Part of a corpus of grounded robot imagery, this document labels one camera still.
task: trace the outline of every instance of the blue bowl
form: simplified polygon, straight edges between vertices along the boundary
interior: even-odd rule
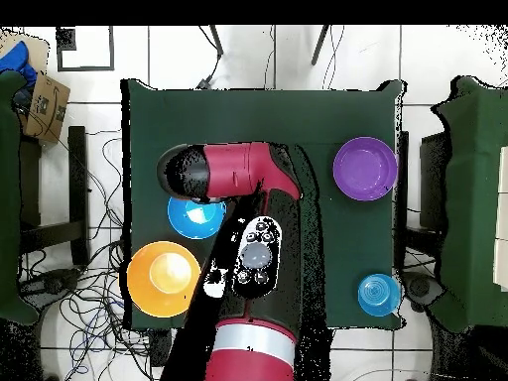
[[[224,219],[226,205],[198,204],[192,200],[170,197],[168,219],[176,232],[185,238],[204,239],[214,235]]]
[[[387,316],[399,307],[400,302],[399,286],[389,276],[367,276],[358,287],[358,303],[371,316]]]

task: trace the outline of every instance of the green tablecloth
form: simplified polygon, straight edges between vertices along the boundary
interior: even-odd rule
[[[508,325],[508,293],[493,283],[499,158],[508,145],[508,91],[455,81],[436,106],[451,139],[446,167],[448,232],[441,282],[447,291],[430,310],[453,332],[470,325]]]
[[[168,196],[156,164],[182,144],[276,142],[299,144],[314,166],[322,215],[327,324],[398,328],[394,316],[371,317],[357,303],[357,286],[372,273],[392,273],[391,195],[371,202],[347,198],[332,177],[340,146],[358,136],[392,149],[400,81],[377,91],[152,90],[128,81],[131,137],[132,254],[147,243],[183,244],[200,264],[213,238],[181,237],[167,217]],[[132,328],[182,325],[184,316],[154,318],[133,306]]]

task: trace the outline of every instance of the purple bowl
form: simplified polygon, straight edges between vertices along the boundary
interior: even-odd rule
[[[390,191],[395,183],[397,160],[384,142],[373,137],[357,137],[335,155],[333,178],[349,197],[375,200]]]

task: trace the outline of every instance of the bowl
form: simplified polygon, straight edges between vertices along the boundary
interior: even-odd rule
[[[186,247],[157,241],[132,256],[127,267],[127,288],[143,313],[169,318],[189,308],[199,274],[199,264]]]
[[[371,316],[387,316],[399,307],[400,302],[399,286],[390,276],[370,275],[358,286],[358,303]]]
[[[223,202],[200,204],[174,197],[168,201],[170,224],[185,238],[204,239],[214,235],[225,213],[226,205]]]
[[[397,159],[388,145],[373,137],[345,143],[333,160],[333,178],[340,190],[355,200],[385,195],[397,179]]]

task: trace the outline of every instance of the orange bowl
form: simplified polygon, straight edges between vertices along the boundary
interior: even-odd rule
[[[143,313],[169,318],[185,312],[200,268],[186,247],[158,241],[138,250],[127,268],[127,288]]]

